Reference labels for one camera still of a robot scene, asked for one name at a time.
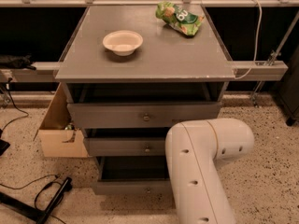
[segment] terrazzo floor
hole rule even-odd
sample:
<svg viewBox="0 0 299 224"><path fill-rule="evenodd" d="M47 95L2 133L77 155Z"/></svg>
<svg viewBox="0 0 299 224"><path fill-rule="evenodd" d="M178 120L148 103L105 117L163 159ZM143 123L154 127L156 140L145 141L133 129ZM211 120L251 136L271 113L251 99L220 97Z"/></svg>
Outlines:
<svg viewBox="0 0 299 224"><path fill-rule="evenodd" d="M97 179L92 158L45 158L36 131L46 113L49 101L16 101L29 117L11 123L2 139L11 146L0 157L0 183L21 187L44 175L60 174L73 179L53 214L68 224L178 224L171 195L98 196L90 183ZM229 202L238 224L299 223L299 124L285 124L287 116L275 98L268 93L258 96L254 107L245 94L225 94L220 118L245 121L255 135L253 151L241 160L219 170ZM0 127L21 113L10 105L0 110ZM53 177L42 179L25 189L0 191L34 205L35 196ZM55 185L42 193L40 208L47 205L57 190ZM0 224L33 223L33 221L0 205ZM50 217L47 223L63 223Z"/></svg>

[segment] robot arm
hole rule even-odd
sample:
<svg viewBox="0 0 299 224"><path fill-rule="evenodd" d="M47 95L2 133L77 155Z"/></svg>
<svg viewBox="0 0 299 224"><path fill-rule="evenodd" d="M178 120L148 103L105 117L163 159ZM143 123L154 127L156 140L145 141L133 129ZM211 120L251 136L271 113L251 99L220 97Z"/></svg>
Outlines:
<svg viewBox="0 0 299 224"><path fill-rule="evenodd" d="M233 224L215 163L252 150L250 127L238 119L186 121L166 137L166 159L180 224Z"/></svg>

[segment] green package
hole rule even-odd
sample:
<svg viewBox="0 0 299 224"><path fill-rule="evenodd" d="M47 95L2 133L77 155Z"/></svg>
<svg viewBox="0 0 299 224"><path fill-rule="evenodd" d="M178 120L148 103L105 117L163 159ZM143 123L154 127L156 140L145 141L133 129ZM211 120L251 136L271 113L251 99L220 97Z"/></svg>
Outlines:
<svg viewBox="0 0 299 224"><path fill-rule="evenodd" d="M185 35L195 35L204 18L194 15L170 2L158 4L156 17Z"/></svg>

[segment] small bowl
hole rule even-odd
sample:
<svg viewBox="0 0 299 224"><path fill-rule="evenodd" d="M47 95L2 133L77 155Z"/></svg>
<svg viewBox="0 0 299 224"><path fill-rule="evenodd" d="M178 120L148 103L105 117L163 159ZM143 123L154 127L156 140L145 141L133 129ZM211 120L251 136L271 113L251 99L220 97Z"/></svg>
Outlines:
<svg viewBox="0 0 299 224"><path fill-rule="evenodd" d="M103 39L104 47L119 56L131 55L142 42L143 38L140 34L125 30L108 34Z"/></svg>

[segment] cardboard box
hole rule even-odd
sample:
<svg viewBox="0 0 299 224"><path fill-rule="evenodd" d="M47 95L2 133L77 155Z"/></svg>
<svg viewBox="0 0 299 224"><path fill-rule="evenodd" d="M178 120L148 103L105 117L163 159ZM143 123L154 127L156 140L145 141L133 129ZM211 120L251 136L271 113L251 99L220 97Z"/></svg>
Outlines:
<svg viewBox="0 0 299 224"><path fill-rule="evenodd" d="M71 118L66 96L59 86L38 130L45 157L86 158L81 130L65 130Z"/></svg>

